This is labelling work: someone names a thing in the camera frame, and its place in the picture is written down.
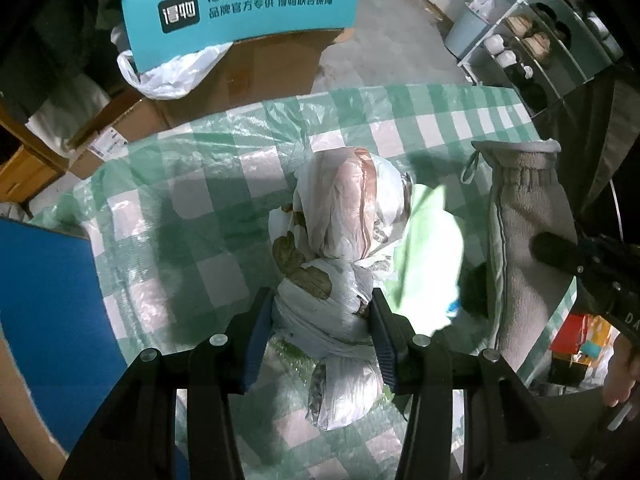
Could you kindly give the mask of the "right hand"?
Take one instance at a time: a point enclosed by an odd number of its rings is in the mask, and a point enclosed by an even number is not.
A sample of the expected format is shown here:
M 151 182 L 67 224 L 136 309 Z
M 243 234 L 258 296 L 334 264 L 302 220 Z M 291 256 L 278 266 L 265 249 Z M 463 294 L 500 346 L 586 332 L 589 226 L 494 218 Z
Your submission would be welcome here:
M 604 404 L 612 408 L 626 402 L 639 381 L 639 375 L 639 351 L 623 334 L 619 334 L 614 341 L 612 358 L 608 361 L 603 386 Z

